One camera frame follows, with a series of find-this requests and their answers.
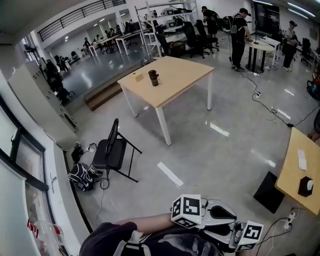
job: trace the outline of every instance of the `plug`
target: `plug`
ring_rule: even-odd
[[[292,222],[294,221],[295,218],[296,218],[296,214],[293,211],[291,211],[288,217],[288,220],[285,221],[285,224],[283,226],[285,232],[288,229],[290,229],[290,227],[292,226]]]

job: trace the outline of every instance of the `wooden table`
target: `wooden table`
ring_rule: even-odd
[[[257,52],[258,50],[261,50],[263,51],[263,55],[262,55],[262,61],[261,61],[261,67],[260,67],[259,73],[264,73],[266,52],[273,52],[275,48],[273,48],[270,44],[262,42],[260,40],[256,41],[259,44],[255,44],[254,42],[249,42],[246,44],[247,46],[249,46],[249,59],[248,59],[248,64],[245,65],[245,67],[252,72],[256,72]],[[254,49],[254,51],[253,51],[253,62],[251,66],[252,49]]]
[[[159,74],[160,83],[158,86],[152,85],[148,75],[150,70],[156,70]],[[135,93],[155,108],[165,142],[170,146],[171,139],[162,107],[188,90],[201,78],[208,76],[207,109],[211,110],[213,70],[214,68],[211,66],[166,56],[136,70],[134,73],[143,74],[141,81],[136,82],[131,73],[120,79],[118,83],[121,85],[135,117],[138,116],[138,113],[130,104],[127,90]]]
[[[307,170],[298,167],[298,150],[305,153]],[[312,195],[298,194],[303,177],[314,180]],[[292,128],[289,146],[275,187],[306,209],[318,215],[320,210],[320,147],[296,128]]]
[[[118,38],[118,37],[120,37],[120,35],[115,35],[115,36],[110,37],[110,38],[102,39],[102,40],[96,42],[95,44],[90,45],[90,46],[89,46],[89,50],[90,50],[92,56],[94,57],[94,53],[95,53],[95,56],[98,57],[98,54],[97,54],[97,52],[96,52],[95,46],[97,46],[98,44],[104,44],[104,43],[109,42],[109,41],[111,41],[111,40],[113,40],[113,39],[116,39],[116,38]]]

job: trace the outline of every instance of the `railing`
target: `railing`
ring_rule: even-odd
[[[100,0],[90,3],[57,19],[56,21],[41,29],[38,34],[43,42],[47,38],[51,37],[54,33],[64,29],[66,26],[69,26],[70,24],[80,19],[83,19],[91,14],[105,10],[107,8],[123,5],[125,3],[126,0]]]

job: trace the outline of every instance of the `shelving unit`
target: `shelving unit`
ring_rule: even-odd
[[[198,13],[198,7],[197,7],[196,0],[193,0],[193,1],[172,1],[172,2],[168,1],[168,2],[157,3],[157,4],[149,4],[148,1],[146,1],[145,5],[146,6],[143,8],[137,8],[135,6],[135,11],[136,11],[136,14],[138,17],[138,22],[139,22],[141,33],[143,36],[143,41],[144,41],[144,44],[146,45],[146,51],[147,51],[147,54],[148,54],[148,57],[150,58],[150,60],[153,59],[152,52],[155,47],[157,47],[159,57],[162,58],[161,45],[156,37],[156,28],[154,25],[154,21],[161,20],[162,18],[173,18],[175,16],[182,16],[184,18],[184,20],[186,20],[187,17],[189,17],[190,15],[194,15],[194,14],[197,15],[197,19],[199,20],[199,13]],[[150,10],[150,8],[174,6],[174,5],[182,5],[183,8],[185,8],[187,10],[190,9],[190,5],[194,5],[194,7],[192,7],[192,12],[163,15],[163,16],[158,16],[158,17],[153,17],[152,10]],[[147,14],[149,16],[148,19],[145,19],[144,17],[142,17],[139,14],[139,11],[141,11],[141,10],[147,10]],[[143,28],[142,22],[147,22],[152,27],[153,32],[144,33],[144,28]],[[170,32],[170,31],[175,31],[176,29],[179,29],[179,28],[182,28],[182,26],[170,27],[170,28],[165,29],[164,31]],[[149,44],[147,44],[146,36],[148,36],[148,38],[149,38]]]

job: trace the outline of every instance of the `black backpack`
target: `black backpack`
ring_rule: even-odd
[[[82,163],[77,163],[68,174],[69,181],[82,191],[90,191],[95,188],[93,174]]]

